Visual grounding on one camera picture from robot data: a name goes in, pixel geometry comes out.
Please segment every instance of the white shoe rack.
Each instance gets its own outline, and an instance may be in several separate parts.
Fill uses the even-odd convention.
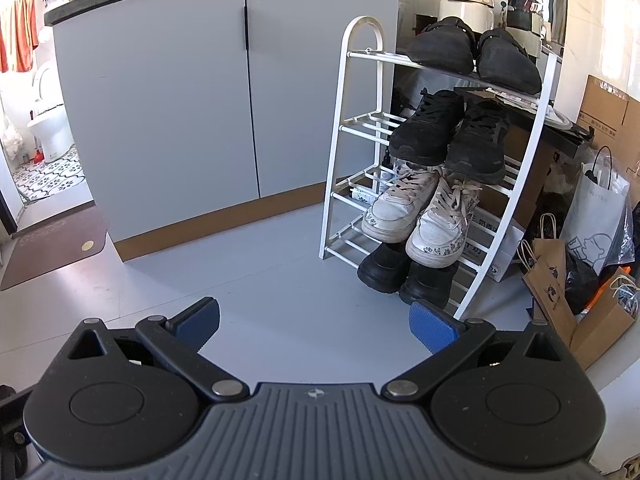
[[[352,43],[355,37],[355,32],[361,27],[372,27],[376,35],[376,47],[367,48],[366,50],[353,50]],[[350,61],[351,59],[369,59],[376,64],[377,70],[377,93],[376,93],[376,106],[375,110],[366,114],[358,115],[356,117],[344,118],[342,114],[342,108],[344,105],[344,88],[345,80],[348,78]],[[398,178],[398,175],[392,168],[385,168],[381,165],[382,154],[384,147],[389,145],[388,138],[392,133],[392,130],[388,128],[394,128],[399,126],[405,118],[394,116],[383,110],[383,67],[385,63],[398,64],[403,66],[409,66],[412,68],[418,68],[420,70],[436,70],[436,72],[451,75],[455,78],[467,79],[472,82],[480,83],[484,86],[494,89],[495,91],[506,92],[512,96],[519,97],[527,102],[533,102],[538,105],[538,111],[536,113],[536,119],[533,123],[533,128],[529,137],[529,143],[527,145],[526,152],[521,161],[514,160],[505,156],[506,164],[506,176],[504,181],[498,186],[489,186],[496,191],[503,193],[509,200],[507,202],[504,214],[500,219],[498,230],[494,233],[479,223],[472,222],[467,242],[472,245],[477,251],[484,253],[484,259],[482,264],[478,265],[468,258],[462,256],[460,258],[460,268],[454,279],[451,298],[449,299],[449,305],[447,305],[447,311],[460,319],[465,313],[466,308],[471,303],[474,295],[478,291],[482,280],[486,276],[491,263],[500,248],[500,244],[504,238],[507,228],[513,217],[513,213],[516,209],[518,200],[524,188],[527,175],[531,168],[534,155],[540,140],[540,133],[545,121],[546,108],[549,103],[549,97],[551,95],[551,89],[554,81],[554,74],[556,72],[556,63],[558,57],[549,53],[548,63],[546,64],[545,77],[542,86],[542,92],[540,97],[529,96],[514,92],[512,90],[496,86],[492,83],[483,82],[476,72],[469,75],[460,75],[458,73],[449,73],[443,70],[437,70],[433,68],[426,68],[417,63],[411,61],[407,56],[400,56],[398,54],[389,53],[385,50],[384,32],[380,23],[371,16],[360,16],[354,18],[347,26],[342,37],[342,48],[340,51],[340,70],[338,72],[338,88],[337,96],[335,100],[335,113],[334,113],[334,129],[331,142],[331,153],[329,157],[329,168],[326,181],[326,192],[324,195],[324,213],[322,216],[322,237],[320,244],[320,258],[324,259],[328,256],[336,256],[345,263],[352,267],[357,268],[359,261],[354,261],[351,255],[356,253],[361,255],[360,260],[364,256],[370,254],[370,251],[365,247],[371,245],[371,241],[375,242],[372,238],[367,237],[360,228],[362,217],[369,208],[369,204],[354,200],[350,196],[345,196],[345,190],[351,188],[357,188],[360,192],[375,198],[382,194],[388,186],[392,186],[394,181]],[[338,142],[340,136],[354,135],[363,139],[368,139],[374,143],[374,149],[372,150],[372,164],[363,170],[336,182],[336,155],[340,146]],[[391,174],[391,179],[387,178],[389,175],[385,175],[387,178],[382,178],[382,174]],[[369,179],[371,182],[370,187],[362,183],[363,180]],[[336,232],[331,233],[333,208],[335,201],[340,201],[349,206],[352,206],[358,211],[358,215],[347,225],[341,227]],[[493,237],[493,241],[489,247],[486,247],[479,242],[473,240],[473,233],[476,230],[485,232]]]

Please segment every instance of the white plastic bag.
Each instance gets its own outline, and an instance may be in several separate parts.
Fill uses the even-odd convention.
[[[592,170],[598,184],[585,176]],[[578,187],[560,237],[580,260],[597,274],[607,255],[625,210],[629,182],[615,170],[599,164],[583,164]]]
[[[6,155],[13,160],[20,151],[24,141],[11,121],[9,121],[7,127],[3,128],[3,126],[4,120],[0,120],[0,142],[2,142]]]

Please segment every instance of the patterned tile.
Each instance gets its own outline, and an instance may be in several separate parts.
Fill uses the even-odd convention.
[[[50,164],[43,160],[37,164],[28,162],[18,166],[13,177],[18,189],[29,200],[36,200],[80,184],[84,181],[84,172],[78,159],[78,150],[72,146],[65,156]]]

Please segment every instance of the brown paper bag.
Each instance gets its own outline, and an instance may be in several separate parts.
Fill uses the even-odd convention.
[[[634,322],[634,318],[618,304],[615,285],[620,276],[626,276],[630,283],[635,283],[632,277],[618,268],[575,330],[570,349],[583,370],[596,362]]]
[[[546,256],[536,258],[525,240],[518,245],[518,256],[527,268],[523,278],[525,284],[542,308],[549,323],[558,332],[560,339],[569,346],[578,323],[571,313],[562,292],[563,287],[558,281],[558,266],[550,264]]]
[[[545,237],[545,223],[551,225],[552,238]],[[544,213],[540,217],[540,238],[533,240],[533,254],[535,258],[544,256],[552,268],[552,273],[560,291],[564,294],[566,281],[566,252],[564,250],[564,240],[558,239],[556,230],[556,217],[551,213]]]

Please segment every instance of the cabinet door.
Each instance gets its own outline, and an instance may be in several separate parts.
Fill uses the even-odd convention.
[[[326,180],[340,61],[349,22],[373,16],[394,52],[398,0],[247,0],[249,72],[260,195]],[[375,46],[370,29],[359,48]],[[353,59],[345,117],[376,107],[376,64]],[[385,68],[385,103],[391,99],[392,66]],[[345,176],[372,164],[374,144],[343,136],[337,159]]]
[[[114,241],[258,198],[244,0],[123,0],[54,27]]]

